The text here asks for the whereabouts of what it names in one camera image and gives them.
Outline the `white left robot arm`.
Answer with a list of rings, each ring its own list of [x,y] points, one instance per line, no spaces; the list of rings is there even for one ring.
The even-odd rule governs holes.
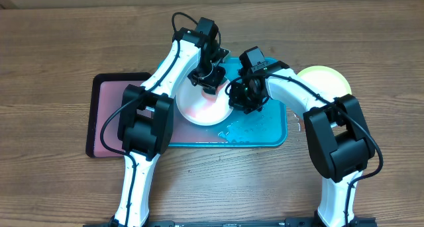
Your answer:
[[[219,96],[226,82],[219,66],[226,52],[220,45],[220,32],[182,28],[174,33],[169,54],[152,76],[125,89],[121,107],[111,115],[119,117],[117,136],[125,159],[123,191],[112,226],[147,223],[154,168],[172,137],[174,99],[185,81]]]

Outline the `white plate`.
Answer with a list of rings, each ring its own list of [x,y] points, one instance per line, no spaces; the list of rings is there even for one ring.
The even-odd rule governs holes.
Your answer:
[[[191,123],[200,126],[212,126],[224,121],[232,113],[229,96],[225,87],[229,80],[218,87],[218,98],[215,102],[202,97],[202,87],[193,86],[188,78],[184,80],[176,94],[176,105],[182,116]]]

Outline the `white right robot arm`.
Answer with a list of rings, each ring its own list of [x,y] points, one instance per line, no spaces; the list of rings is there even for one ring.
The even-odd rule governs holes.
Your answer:
[[[304,122],[309,157],[322,176],[318,226],[360,226],[353,213],[357,183],[369,159],[378,153],[358,100],[332,96],[297,76],[287,64],[275,62],[243,67],[225,88],[229,104],[248,114],[269,100],[279,101]]]

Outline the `green and pink sponge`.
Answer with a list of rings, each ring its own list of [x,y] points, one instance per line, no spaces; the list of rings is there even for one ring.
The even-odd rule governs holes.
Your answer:
[[[218,95],[216,92],[208,90],[206,88],[203,88],[201,91],[201,95],[203,98],[205,98],[207,101],[215,102],[218,98]]]

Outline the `yellow plate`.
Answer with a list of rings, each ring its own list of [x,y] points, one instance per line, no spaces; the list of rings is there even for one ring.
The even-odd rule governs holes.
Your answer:
[[[352,94],[346,78],[337,70],[327,66],[310,66],[301,70],[297,76],[334,97]]]

